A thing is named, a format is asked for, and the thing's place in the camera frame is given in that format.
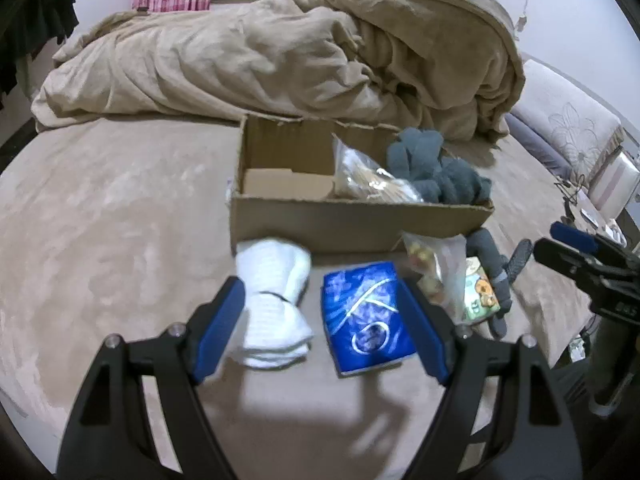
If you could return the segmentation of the grey-blue knitted socks bundle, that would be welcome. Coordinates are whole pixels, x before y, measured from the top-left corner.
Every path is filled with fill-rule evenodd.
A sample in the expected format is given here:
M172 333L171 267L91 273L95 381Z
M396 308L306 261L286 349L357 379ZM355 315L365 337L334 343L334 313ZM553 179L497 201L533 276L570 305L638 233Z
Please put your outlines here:
M444 138L436 130L402 130L387 148L387 170L408 181L425 203L486 205L491 180L466 160L446 155L443 145Z

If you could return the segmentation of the white socks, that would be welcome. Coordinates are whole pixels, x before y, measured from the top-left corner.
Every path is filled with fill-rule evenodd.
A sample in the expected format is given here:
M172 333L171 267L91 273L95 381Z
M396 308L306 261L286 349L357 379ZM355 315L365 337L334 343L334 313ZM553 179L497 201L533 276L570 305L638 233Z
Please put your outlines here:
M305 359L314 331L298 302L311 270L309 250L282 238L248 240L236 246L235 267L245 307L233 359L254 370L280 370Z

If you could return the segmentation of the cotton swabs plastic bag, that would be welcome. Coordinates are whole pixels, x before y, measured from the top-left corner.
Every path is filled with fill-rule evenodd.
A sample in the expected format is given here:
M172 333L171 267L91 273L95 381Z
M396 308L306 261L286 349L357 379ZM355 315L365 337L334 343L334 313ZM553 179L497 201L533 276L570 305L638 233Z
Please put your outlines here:
M420 204L423 198L407 180L398 179L369 156L333 136L333 194L346 200L383 204Z

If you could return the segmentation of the dark grey socks pair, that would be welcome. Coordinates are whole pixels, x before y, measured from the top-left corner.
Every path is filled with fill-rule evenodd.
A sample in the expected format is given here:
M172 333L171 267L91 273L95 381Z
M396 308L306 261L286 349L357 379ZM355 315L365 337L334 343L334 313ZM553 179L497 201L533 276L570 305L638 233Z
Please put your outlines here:
M488 229L480 228L466 238L466 255L480 259L480 265L497 297L499 310L488 320L491 335L497 340L503 339L508 331L506 315L512 307L511 286L528 263L533 248L533 242L523 238L508 258L498 251Z

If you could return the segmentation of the grey padded headboard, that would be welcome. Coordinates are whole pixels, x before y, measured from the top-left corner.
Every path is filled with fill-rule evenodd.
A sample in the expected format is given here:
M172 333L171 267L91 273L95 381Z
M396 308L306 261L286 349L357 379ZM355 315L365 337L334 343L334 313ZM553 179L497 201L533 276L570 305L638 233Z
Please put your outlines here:
M570 164L575 177L591 182L624 140L614 113L551 68L524 62L525 84L512 114Z

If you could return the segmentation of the green cartoon snack packet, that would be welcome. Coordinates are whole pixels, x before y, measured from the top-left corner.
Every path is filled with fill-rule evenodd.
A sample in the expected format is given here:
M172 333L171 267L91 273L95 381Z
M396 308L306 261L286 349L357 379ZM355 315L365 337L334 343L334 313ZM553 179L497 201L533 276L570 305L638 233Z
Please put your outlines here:
M500 310L491 282L477 257L466 258L463 322L475 325Z

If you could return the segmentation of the clear bag of candies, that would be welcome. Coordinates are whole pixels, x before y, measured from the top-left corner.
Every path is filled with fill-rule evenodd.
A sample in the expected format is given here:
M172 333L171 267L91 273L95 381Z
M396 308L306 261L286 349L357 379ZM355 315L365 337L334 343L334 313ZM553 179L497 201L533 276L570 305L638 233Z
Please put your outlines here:
M466 238L436 238L402 233L409 266L420 275L418 287L431 304L442 307L456 323L464 321Z

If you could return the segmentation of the blue tissue packet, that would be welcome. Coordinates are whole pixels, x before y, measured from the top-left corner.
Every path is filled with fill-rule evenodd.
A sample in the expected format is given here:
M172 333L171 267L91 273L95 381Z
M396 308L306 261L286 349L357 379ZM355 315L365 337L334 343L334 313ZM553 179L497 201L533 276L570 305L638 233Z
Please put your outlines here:
M392 366L416 353L397 307L397 285L390 261L324 276L322 323L337 374Z

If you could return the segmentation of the beige crumpled duvet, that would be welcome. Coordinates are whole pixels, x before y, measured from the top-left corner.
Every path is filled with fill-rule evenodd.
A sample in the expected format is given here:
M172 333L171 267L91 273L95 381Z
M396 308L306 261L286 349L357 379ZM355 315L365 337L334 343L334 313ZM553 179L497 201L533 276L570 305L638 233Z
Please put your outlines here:
M523 62L496 0L258 0L120 12L68 40L32 101L43 130L104 115L248 113L500 138Z

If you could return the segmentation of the brown cardboard box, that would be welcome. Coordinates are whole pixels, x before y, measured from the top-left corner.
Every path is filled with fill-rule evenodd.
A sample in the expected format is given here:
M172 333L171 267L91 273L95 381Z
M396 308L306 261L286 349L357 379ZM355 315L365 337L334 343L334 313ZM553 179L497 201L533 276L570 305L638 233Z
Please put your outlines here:
M386 204L333 194L333 141L382 164L398 130L321 119L247 115L230 197L231 246L258 238L292 240L315 255L392 252L402 232L466 235L494 212L479 205Z

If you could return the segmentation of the black clothes pile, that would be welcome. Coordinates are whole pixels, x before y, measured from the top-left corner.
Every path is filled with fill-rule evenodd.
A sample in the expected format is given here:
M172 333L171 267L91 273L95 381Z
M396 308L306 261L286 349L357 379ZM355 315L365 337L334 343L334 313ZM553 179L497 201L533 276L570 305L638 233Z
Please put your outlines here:
M63 42L78 25L76 0L1 0L1 94L17 85L17 61L50 40Z

